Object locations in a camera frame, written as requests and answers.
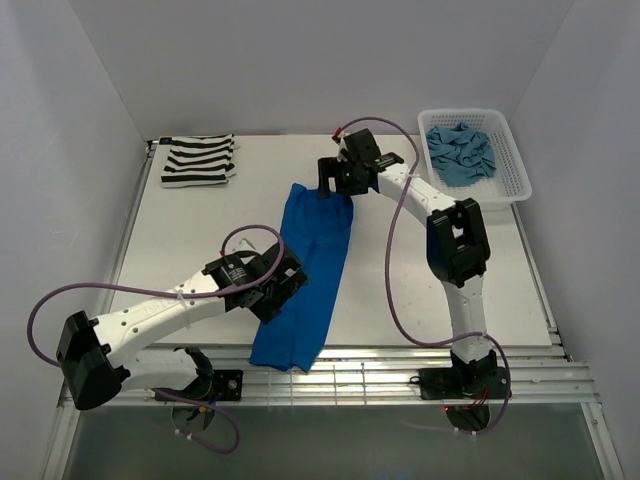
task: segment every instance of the gray wall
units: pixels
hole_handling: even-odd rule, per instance
[[[417,131],[427,108],[509,116],[573,0],[70,0],[136,125],[163,134]]]
[[[26,341],[27,315],[65,283],[102,280],[144,143],[66,0],[0,1],[0,478],[39,478],[62,376]],[[66,316],[45,307],[52,355]]]
[[[640,4],[577,0],[511,118],[521,209],[560,333],[640,478]]]

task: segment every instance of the striped cloth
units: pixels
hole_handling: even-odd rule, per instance
[[[223,185],[235,175],[231,163],[233,135],[219,137],[172,137],[171,150],[162,170],[165,188]]]

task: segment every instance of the folded blue garment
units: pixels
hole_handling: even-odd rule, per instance
[[[302,262],[309,282],[284,304],[280,315],[260,324],[251,364],[309,371],[327,338],[352,221],[350,198],[332,194],[318,200],[317,190],[298,184],[291,187],[280,234]]]
[[[427,144],[431,165],[450,187],[466,187],[495,174],[489,138],[464,122],[452,129],[433,127],[427,132]]]

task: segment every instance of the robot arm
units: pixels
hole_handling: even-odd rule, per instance
[[[338,156],[318,160],[320,198],[329,195],[332,178],[339,195],[365,194],[373,189],[400,201],[410,178],[402,158],[395,153],[383,155],[367,129],[334,140],[339,143]],[[427,261],[447,295],[454,336],[486,332],[482,281],[490,249],[478,203],[457,201],[415,178],[403,207],[426,227]],[[484,381],[497,371],[495,352],[484,337],[457,340],[451,351],[453,376],[462,378],[454,382],[458,385]],[[440,388],[437,395],[446,398],[449,392],[444,390]]]
[[[275,262],[278,250],[275,244],[260,255],[242,240],[233,252],[169,291],[177,298],[156,297],[93,319],[84,311],[69,317],[56,357],[76,407],[95,408],[120,391],[154,387],[179,392],[183,398],[211,400],[215,372],[198,349],[143,349],[192,323],[238,307],[248,308],[263,323],[271,321],[307,281],[300,261],[286,246],[275,272],[257,287],[219,297],[193,295],[259,279]]]

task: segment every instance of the teal towel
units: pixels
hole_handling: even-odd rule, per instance
[[[427,144],[431,165],[450,187],[467,187],[496,172],[489,138],[464,122],[452,129],[433,127],[427,132]]]

